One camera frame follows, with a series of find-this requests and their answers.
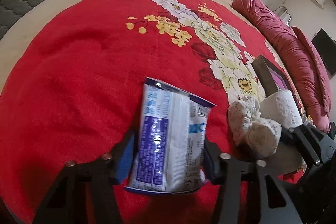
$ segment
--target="folded pink blanket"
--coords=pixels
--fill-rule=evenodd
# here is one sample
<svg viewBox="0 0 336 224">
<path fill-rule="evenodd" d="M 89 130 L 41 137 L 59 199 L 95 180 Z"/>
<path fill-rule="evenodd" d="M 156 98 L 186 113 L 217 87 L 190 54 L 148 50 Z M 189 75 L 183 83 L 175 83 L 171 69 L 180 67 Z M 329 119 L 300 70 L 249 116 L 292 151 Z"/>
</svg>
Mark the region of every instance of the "folded pink blanket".
<svg viewBox="0 0 336 224">
<path fill-rule="evenodd" d="M 327 71 L 314 45 L 299 28 L 287 27 L 261 0 L 233 0 L 232 7 L 266 37 L 280 55 L 318 129 L 330 130 L 331 91 Z"/>
</svg>

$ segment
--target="white wall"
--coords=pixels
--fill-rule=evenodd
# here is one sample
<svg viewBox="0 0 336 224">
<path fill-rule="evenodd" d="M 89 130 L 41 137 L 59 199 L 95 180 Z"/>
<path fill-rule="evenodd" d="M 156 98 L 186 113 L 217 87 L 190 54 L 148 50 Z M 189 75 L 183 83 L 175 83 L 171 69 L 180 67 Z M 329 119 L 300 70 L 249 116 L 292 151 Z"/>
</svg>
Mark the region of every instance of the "white wall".
<svg viewBox="0 0 336 224">
<path fill-rule="evenodd" d="M 292 16 L 290 25 L 299 27 L 309 39 L 323 28 L 336 40 L 336 6 L 332 0 L 326 0 L 324 9 L 310 0 L 263 0 L 263 2 L 271 10 L 285 6 Z M 329 119 L 331 122 L 336 122 L 336 76 L 330 79 L 330 86 L 333 101 Z"/>
</svg>

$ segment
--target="bed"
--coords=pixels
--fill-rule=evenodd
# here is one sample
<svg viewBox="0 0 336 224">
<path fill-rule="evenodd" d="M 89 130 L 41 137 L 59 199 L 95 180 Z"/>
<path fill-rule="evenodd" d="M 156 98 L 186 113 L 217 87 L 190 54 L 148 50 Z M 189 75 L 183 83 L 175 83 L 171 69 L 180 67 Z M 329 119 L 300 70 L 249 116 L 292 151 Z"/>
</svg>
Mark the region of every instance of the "bed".
<svg viewBox="0 0 336 224">
<path fill-rule="evenodd" d="M 230 0 L 43 1 L 0 41 L 0 196 L 31 223 L 65 161 L 93 160 L 121 139 L 145 76 L 215 103 L 207 136 L 239 155 L 227 108 L 244 95 L 265 98 L 251 66 L 259 54 L 287 74 L 304 112 L 281 59 Z M 218 191 L 149 198 L 125 185 L 115 187 L 125 223 L 208 223 Z"/>
</svg>

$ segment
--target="white and purple package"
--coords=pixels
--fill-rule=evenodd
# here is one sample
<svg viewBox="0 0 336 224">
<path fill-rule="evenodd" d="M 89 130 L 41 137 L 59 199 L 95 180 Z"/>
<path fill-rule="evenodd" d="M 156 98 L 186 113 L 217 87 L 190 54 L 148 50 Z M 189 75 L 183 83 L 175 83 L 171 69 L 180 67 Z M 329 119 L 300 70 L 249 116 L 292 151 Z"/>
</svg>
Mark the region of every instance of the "white and purple package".
<svg viewBox="0 0 336 224">
<path fill-rule="evenodd" d="M 211 102 L 160 80 L 146 78 L 139 151 L 127 190 L 185 193 L 204 183 L 201 171 Z"/>
</svg>

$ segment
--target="metal screw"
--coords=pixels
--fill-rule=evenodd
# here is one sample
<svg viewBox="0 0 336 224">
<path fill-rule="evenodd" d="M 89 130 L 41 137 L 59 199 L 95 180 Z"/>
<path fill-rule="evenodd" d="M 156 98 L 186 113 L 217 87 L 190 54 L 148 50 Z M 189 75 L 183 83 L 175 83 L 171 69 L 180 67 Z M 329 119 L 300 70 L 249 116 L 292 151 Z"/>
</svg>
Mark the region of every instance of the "metal screw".
<svg viewBox="0 0 336 224">
<path fill-rule="evenodd" d="M 105 153 L 101 156 L 103 160 L 110 160 L 112 159 L 112 155 L 110 153 Z"/>
<path fill-rule="evenodd" d="M 265 167 L 266 166 L 266 161 L 264 160 L 257 160 L 257 164 L 261 167 Z"/>
<path fill-rule="evenodd" d="M 228 154 L 228 153 L 221 153 L 219 156 L 220 156 L 221 159 L 223 159 L 223 160 L 229 160 L 229 159 L 231 159 L 231 155 Z"/>
<path fill-rule="evenodd" d="M 76 162 L 74 160 L 69 160 L 65 163 L 67 167 L 73 167 L 76 165 Z"/>
</svg>

